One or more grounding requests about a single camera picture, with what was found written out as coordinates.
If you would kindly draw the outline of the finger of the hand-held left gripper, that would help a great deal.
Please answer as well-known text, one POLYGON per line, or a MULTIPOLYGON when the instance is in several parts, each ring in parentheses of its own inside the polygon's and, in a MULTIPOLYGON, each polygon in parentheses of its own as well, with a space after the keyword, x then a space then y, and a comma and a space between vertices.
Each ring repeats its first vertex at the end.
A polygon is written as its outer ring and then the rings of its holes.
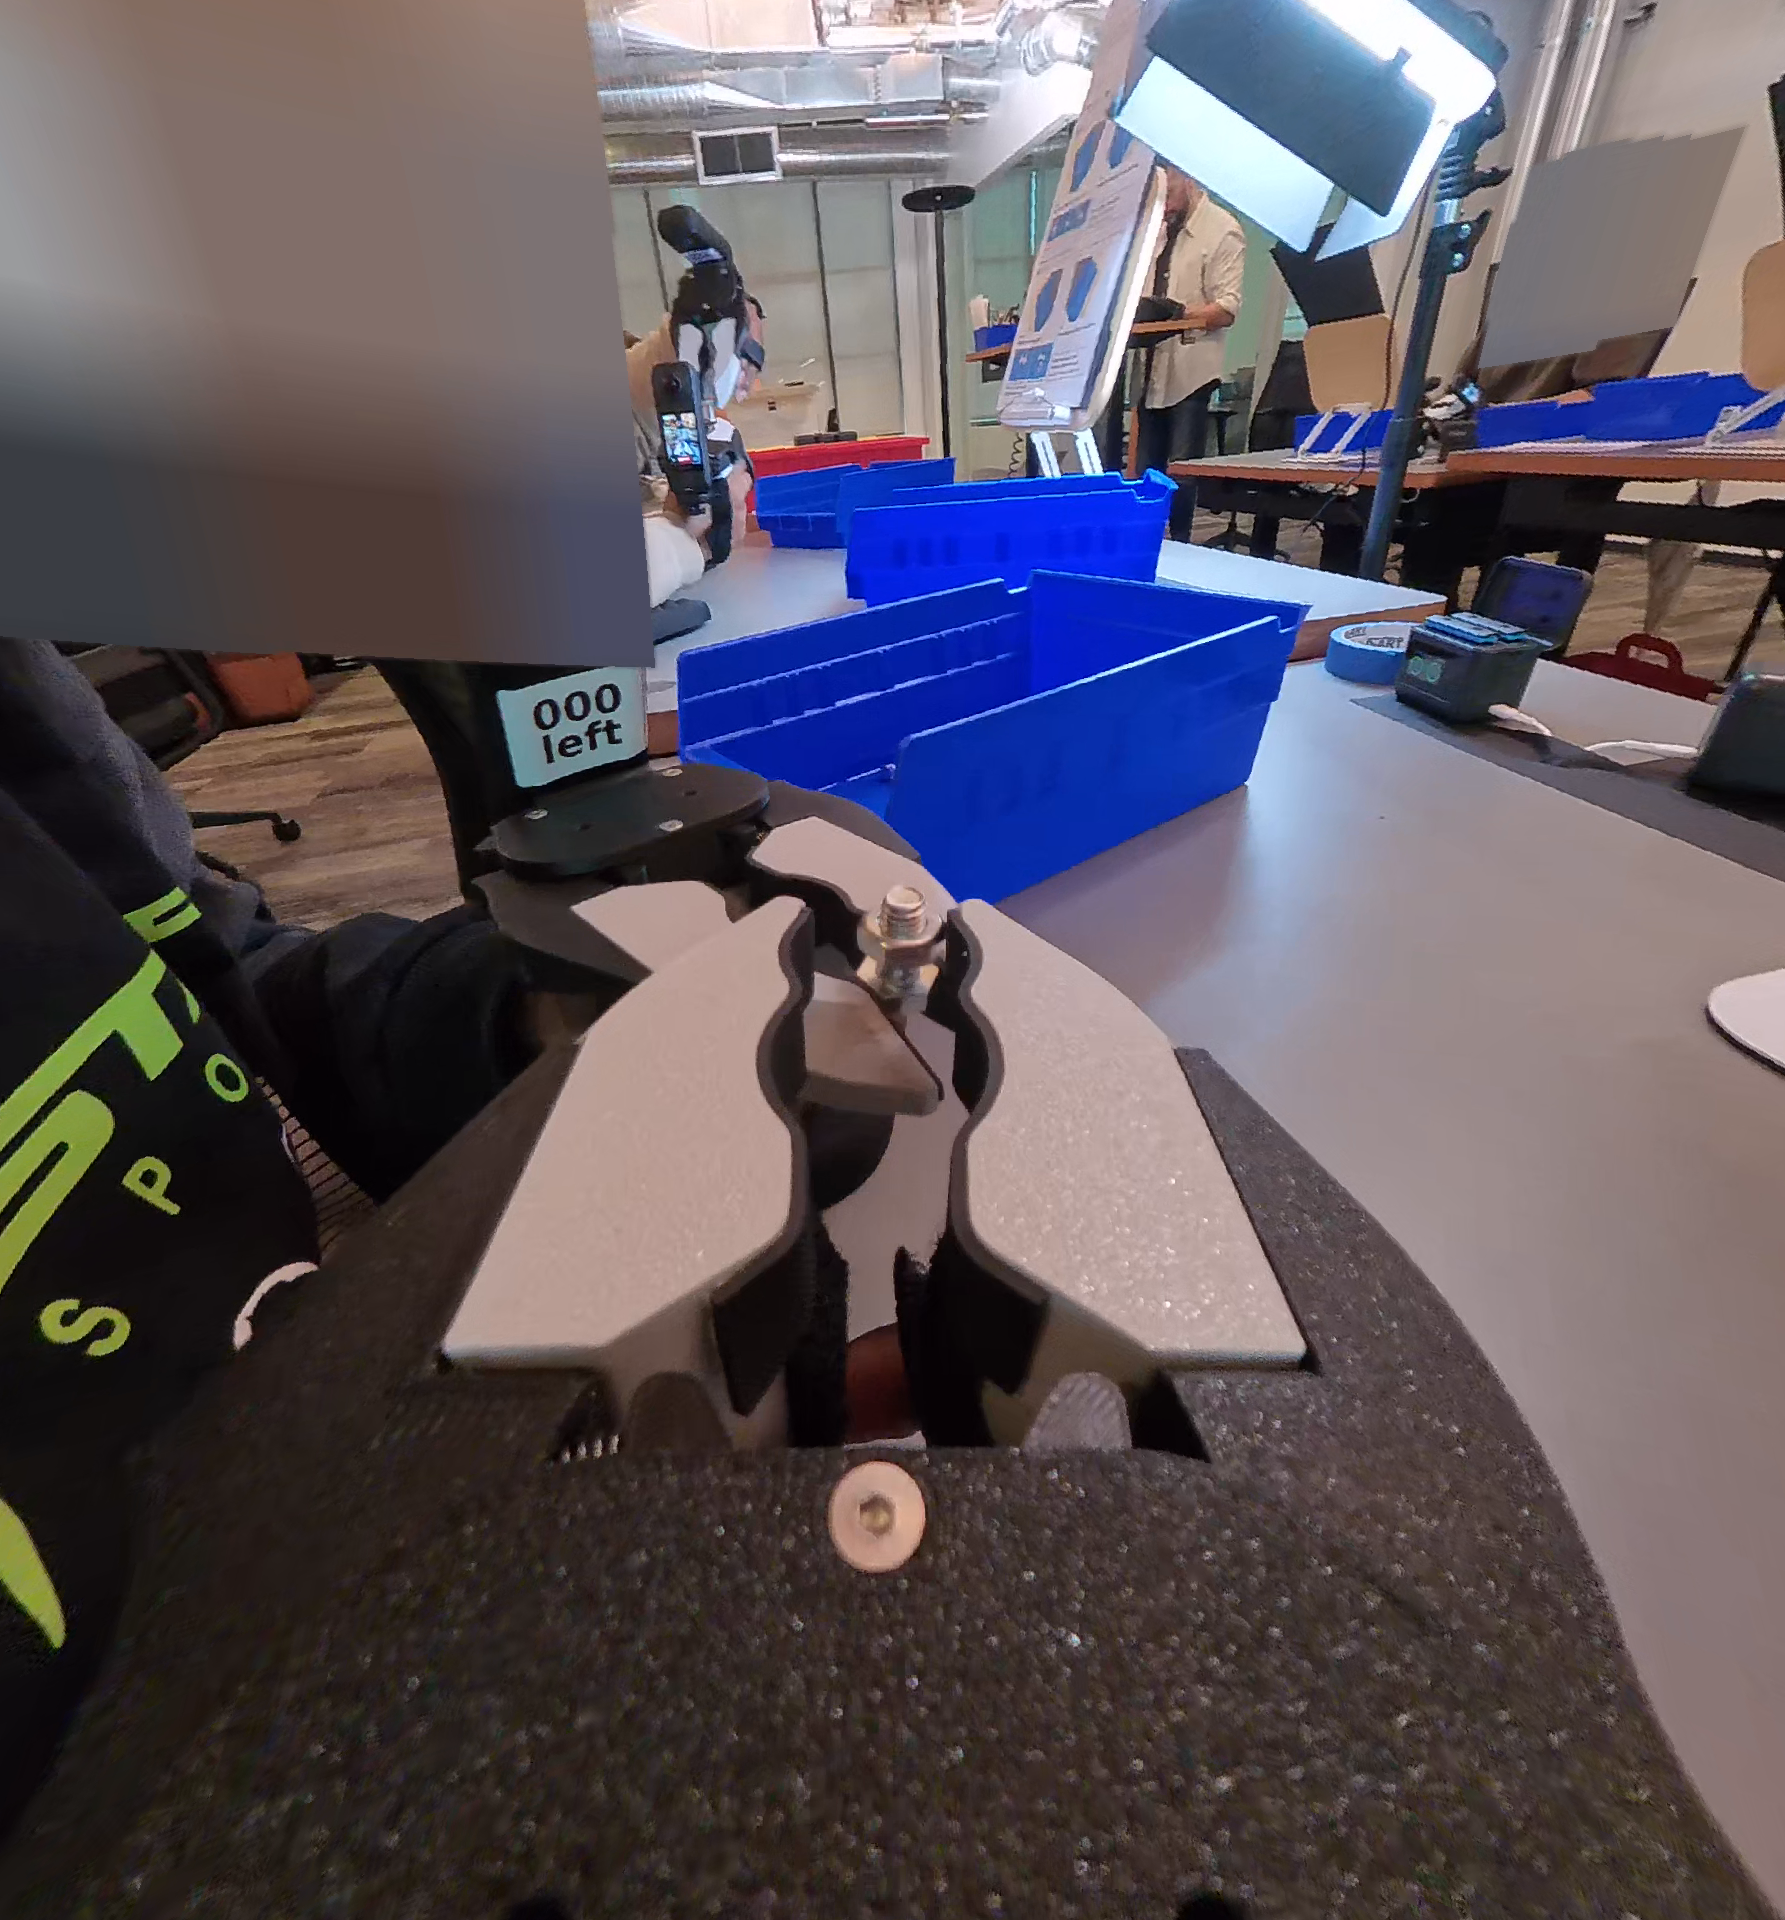
POLYGON ((833 818, 791 818, 747 855, 772 881, 833 894, 856 920, 876 917, 884 894, 908 894, 935 917, 935 876, 905 849, 884 849, 833 818))
MULTIPOLYGON (((569 913, 620 947, 620 959, 659 973, 747 917, 747 904, 707 881, 649 881, 585 898, 569 913)), ((925 1057, 856 974, 833 965, 838 964, 815 947, 799 1102, 849 1116, 935 1116, 944 1104, 944 1084, 925 1057)))

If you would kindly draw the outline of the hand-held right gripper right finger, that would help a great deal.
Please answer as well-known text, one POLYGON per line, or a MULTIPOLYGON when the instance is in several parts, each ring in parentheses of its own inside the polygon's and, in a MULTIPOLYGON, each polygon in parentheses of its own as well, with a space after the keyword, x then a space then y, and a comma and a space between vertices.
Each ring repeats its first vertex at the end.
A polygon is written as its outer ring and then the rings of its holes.
POLYGON ((1309 1365, 1243 1198, 1162 1029, 994 904, 958 904, 925 1003, 962 1127, 944 1229, 897 1265, 935 1446, 1022 1446, 1072 1376, 1168 1442, 1177 1376, 1309 1365))

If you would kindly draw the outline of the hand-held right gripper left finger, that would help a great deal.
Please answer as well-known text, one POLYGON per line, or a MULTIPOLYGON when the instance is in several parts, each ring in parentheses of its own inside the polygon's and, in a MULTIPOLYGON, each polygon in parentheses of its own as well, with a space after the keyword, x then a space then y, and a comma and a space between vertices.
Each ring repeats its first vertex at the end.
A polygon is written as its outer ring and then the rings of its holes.
POLYGON ((454 1371, 685 1376, 738 1446, 843 1439, 799 1116, 815 913, 762 898, 600 1012, 443 1328, 454 1371))

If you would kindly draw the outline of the short steel hex bolt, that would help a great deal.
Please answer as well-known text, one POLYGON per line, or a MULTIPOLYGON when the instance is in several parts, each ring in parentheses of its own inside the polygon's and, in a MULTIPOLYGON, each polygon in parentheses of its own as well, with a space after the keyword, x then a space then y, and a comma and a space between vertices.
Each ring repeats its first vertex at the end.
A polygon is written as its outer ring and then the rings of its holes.
MULTIPOLYGON (((911 926, 911 920, 939 917, 939 913, 931 907, 931 898, 919 887, 897 881, 880 894, 880 904, 869 917, 880 917, 880 926, 892 930, 892 926, 911 926)), ((876 999, 880 1018, 893 1026, 905 1026, 911 1012, 925 1012, 935 974, 939 974, 939 964, 931 964, 931 965, 865 965, 859 964, 859 986, 876 999)))

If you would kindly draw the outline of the person's left forearm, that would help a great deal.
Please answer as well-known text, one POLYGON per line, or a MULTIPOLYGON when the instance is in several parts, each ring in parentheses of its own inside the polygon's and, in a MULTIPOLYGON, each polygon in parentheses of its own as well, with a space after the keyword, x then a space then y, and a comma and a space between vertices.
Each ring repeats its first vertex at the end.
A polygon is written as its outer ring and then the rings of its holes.
POLYGON ((480 907, 277 926, 243 953, 287 1104, 370 1202, 389 1202, 540 1050, 522 953, 480 907))

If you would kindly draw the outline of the person's right hand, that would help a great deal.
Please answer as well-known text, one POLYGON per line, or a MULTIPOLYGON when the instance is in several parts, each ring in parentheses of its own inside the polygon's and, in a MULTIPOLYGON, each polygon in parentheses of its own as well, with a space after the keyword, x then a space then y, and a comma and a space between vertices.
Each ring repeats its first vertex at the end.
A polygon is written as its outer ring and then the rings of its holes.
POLYGON ((923 1433, 893 1328, 859 1329, 843 1351, 843 1442, 905 1442, 923 1433))

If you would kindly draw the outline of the red plastic bin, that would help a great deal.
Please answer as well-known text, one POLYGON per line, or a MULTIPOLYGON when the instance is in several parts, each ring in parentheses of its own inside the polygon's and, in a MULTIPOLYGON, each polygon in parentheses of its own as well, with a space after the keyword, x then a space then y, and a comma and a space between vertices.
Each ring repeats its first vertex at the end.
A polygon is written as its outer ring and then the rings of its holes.
POLYGON ((856 442, 805 442, 805 447, 753 447, 753 477, 876 469, 925 458, 925 436, 856 436, 856 442))

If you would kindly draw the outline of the black battery charger case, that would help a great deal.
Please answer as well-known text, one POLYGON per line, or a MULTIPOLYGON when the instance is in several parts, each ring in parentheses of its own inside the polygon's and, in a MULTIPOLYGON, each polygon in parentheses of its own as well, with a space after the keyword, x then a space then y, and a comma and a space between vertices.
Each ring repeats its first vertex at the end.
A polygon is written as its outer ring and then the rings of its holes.
POLYGON ((1440 724, 1486 724, 1521 704, 1537 659, 1559 659, 1592 597, 1592 576, 1559 564, 1502 557, 1473 606, 1418 622, 1392 699, 1440 724))

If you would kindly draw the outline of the instruction poster on tan board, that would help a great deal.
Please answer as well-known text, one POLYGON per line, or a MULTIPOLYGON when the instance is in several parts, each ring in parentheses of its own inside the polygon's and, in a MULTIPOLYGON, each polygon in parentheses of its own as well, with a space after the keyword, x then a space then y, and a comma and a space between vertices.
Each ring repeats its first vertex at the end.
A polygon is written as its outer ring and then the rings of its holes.
POLYGON ((996 391, 996 422, 1011 430, 1095 422, 1148 294, 1162 229, 1162 168, 1113 110, 1111 89, 1069 136, 996 391))

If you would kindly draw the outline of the black floor lamp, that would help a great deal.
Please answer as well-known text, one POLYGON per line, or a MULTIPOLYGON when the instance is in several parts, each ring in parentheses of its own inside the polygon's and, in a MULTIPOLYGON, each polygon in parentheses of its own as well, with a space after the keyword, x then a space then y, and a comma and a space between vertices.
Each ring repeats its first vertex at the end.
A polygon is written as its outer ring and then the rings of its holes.
POLYGON ((950 225, 975 204, 962 181, 935 181, 905 193, 905 212, 931 225, 931 297, 935 297, 935 391, 939 391, 939 458, 954 458, 954 301, 950 301, 950 225))

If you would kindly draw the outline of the cardboard box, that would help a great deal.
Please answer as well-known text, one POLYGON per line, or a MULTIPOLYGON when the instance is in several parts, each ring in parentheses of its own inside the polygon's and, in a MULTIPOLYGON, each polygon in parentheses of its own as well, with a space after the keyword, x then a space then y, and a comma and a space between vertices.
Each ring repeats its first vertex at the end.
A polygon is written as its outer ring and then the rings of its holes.
POLYGON ((1392 320, 1359 316, 1309 322, 1305 334, 1305 373, 1312 391, 1312 415, 1378 415, 1392 394, 1392 320))

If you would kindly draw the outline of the red tool bag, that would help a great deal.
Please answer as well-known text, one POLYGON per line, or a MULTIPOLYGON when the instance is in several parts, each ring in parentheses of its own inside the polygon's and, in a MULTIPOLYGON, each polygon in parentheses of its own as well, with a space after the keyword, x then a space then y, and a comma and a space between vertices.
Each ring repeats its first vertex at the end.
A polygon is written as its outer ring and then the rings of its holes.
POLYGON ((1684 699, 1697 704, 1708 704, 1720 693, 1717 679, 1684 669, 1684 658, 1675 651, 1675 642, 1656 632, 1624 632, 1615 647, 1600 647, 1600 651, 1563 651, 1559 664, 1638 684, 1650 693, 1684 699))

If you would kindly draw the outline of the black tripod pole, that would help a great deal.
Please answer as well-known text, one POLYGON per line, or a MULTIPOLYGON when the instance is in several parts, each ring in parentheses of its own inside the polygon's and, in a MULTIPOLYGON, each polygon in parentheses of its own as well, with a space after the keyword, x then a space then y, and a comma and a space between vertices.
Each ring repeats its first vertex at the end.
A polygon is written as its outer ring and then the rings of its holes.
POLYGON ((1443 294, 1446 294, 1446 277, 1469 265, 1477 235, 1486 225, 1486 212, 1469 222, 1463 204, 1465 193, 1492 187, 1508 181, 1502 168, 1492 169, 1477 168, 1485 145, 1495 139, 1502 129, 1508 129, 1508 104, 1502 104, 1502 89, 1492 89, 1492 97, 1450 129, 1428 181, 1428 225, 1423 225, 1423 252, 1418 265, 1403 373, 1400 373, 1400 391, 1383 422, 1377 494, 1359 541, 1363 579, 1383 579, 1388 534, 1400 521, 1400 504, 1407 494, 1407 469, 1413 469, 1413 449, 1423 416, 1423 373, 1428 373, 1443 294))

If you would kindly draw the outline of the wood-topped office desk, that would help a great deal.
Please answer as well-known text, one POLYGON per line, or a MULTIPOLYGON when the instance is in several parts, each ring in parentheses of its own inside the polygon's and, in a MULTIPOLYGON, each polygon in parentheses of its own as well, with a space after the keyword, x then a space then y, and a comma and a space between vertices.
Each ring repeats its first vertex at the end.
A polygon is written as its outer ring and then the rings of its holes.
MULTIPOLYGON (((1301 458, 1296 449, 1174 461, 1215 513, 1296 521, 1369 521, 1377 461, 1301 458)), ((1413 461, 1403 500, 1502 484, 1495 534, 1679 541, 1730 551, 1785 551, 1785 442, 1720 436, 1684 447, 1534 442, 1477 447, 1413 461)))

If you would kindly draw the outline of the studio light panel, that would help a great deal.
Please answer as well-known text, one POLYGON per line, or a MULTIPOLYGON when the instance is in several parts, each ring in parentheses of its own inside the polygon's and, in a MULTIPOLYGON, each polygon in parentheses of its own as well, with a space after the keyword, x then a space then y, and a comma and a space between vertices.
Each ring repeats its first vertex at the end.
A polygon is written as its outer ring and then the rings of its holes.
POLYGON ((1111 117, 1289 252, 1407 225, 1458 125, 1486 110, 1508 40, 1443 0, 1148 6, 1111 117))

